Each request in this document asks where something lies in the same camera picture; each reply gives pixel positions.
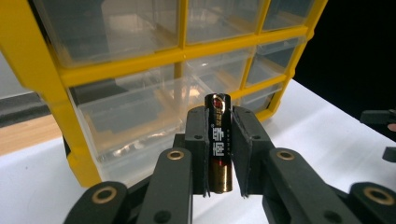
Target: white tabletop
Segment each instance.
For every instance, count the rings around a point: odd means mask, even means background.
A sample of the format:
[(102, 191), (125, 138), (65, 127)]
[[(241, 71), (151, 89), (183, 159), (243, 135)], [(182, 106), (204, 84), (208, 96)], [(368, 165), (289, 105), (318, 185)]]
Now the white tabletop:
[[(298, 151), (328, 184), (348, 192), (370, 181), (396, 191), (396, 143), (291, 81), (277, 112), (263, 123), (276, 147)], [(62, 138), (0, 157), (0, 223), (62, 223), (84, 192), (69, 169)], [(267, 223), (262, 197), (194, 196), (194, 224)]]

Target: transparent drawer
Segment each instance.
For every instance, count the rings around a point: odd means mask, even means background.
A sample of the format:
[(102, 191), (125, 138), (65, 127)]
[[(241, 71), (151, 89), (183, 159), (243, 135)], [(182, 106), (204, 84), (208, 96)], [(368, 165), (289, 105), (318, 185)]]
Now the transparent drawer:
[(262, 29), (264, 31), (304, 25), (314, 0), (272, 0)]
[[(147, 177), (175, 133), (183, 132), (189, 102), (206, 92), (188, 77), (173, 79), (174, 71), (169, 65), (70, 90), (104, 180), (131, 186)], [(95, 98), (101, 91), (107, 96)]]
[(253, 111), (254, 113), (265, 110), (271, 103), (274, 93), (282, 90), (282, 84), (275, 84), (274, 86), (268, 87), (261, 91), (256, 91), (242, 97), (240, 105), (246, 109)]
[(285, 74), (295, 48), (304, 42), (302, 36), (257, 46), (246, 87)]
[(65, 67), (150, 54), (177, 45), (177, 0), (34, 0)]
[(185, 75), (209, 92), (232, 92), (239, 90), (248, 49), (212, 55), (185, 62)]
[(187, 21), (187, 43), (252, 34), (262, 1), (191, 0)]

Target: yellow plastic frame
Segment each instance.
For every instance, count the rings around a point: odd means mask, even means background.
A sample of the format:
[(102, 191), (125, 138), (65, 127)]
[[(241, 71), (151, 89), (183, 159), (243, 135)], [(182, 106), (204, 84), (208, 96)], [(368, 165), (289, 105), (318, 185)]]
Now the yellow plastic frame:
[[(270, 3), (270, 0), (263, 1), (254, 34), (189, 46), (186, 44), (188, 1), (179, 0), (178, 48), (162, 50), (151, 55), (123, 61), (65, 69), (59, 65), (52, 46), (46, 42), (40, 33), (28, 1), (0, 0), (0, 50), (5, 55), (22, 86), (39, 93), (48, 104), (71, 148), (71, 153), (67, 159), (72, 171), (81, 186), (90, 187), (102, 180), (92, 161), (67, 90), (78, 85), (106, 78), (121, 77), (170, 63), (175, 65), (175, 77), (179, 77), (182, 74), (182, 63), (189, 59), (234, 49), (254, 47), (296, 36), (305, 36), (306, 40), (310, 40), (314, 35), (314, 28), (327, 4), (327, 0), (314, 0), (303, 26), (263, 32), (262, 25)], [(303, 43), (296, 47), (284, 75), (245, 88), (248, 70), (252, 63), (252, 58), (249, 58), (240, 90), (229, 92), (231, 97), (238, 99), (281, 83), (282, 91), (275, 94), (267, 109), (256, 114), (259, 120), (271, 117), (276, 112), (282, 94), (294, 76), (295, 67), (300, 60), (305, 45), (306, 43)]]

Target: aa battery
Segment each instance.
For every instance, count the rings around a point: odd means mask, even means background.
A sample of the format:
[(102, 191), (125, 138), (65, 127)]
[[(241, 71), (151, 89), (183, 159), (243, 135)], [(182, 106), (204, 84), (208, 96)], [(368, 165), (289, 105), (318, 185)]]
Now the aa battery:
[(208, 111), (209, 189), (215, 193), (233, 189), (231, 162), (231, 97), (213, 93), (205, 97)]

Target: dark background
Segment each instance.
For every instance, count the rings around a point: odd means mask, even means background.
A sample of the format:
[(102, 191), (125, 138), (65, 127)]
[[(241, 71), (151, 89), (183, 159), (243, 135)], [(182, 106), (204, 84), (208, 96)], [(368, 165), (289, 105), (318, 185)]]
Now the dark background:
[[(356, 119), (363, 110), (395, 108), (396, 8), (391, 2), (330, 0), (294, 79)], [(386, 125), (369, 126), (396, 141)]]

